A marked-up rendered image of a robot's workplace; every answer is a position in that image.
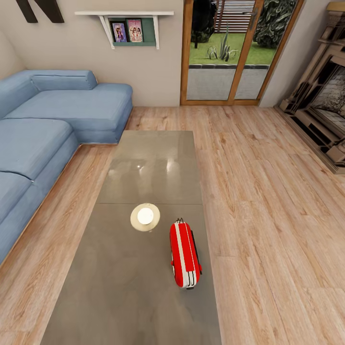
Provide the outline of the radio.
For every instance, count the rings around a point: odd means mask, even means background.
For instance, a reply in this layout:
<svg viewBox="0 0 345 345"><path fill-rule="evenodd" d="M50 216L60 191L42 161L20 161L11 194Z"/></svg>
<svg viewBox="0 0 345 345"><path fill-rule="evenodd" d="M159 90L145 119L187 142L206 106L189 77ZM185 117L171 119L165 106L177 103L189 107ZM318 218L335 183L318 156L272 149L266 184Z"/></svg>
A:
<svg viewBox="0 0 345 345"><path fill-rule="evenodd" d="M202 275L193 231L183 219L176 221L170 228L172 269L176 284L191 290Z"/></svg>

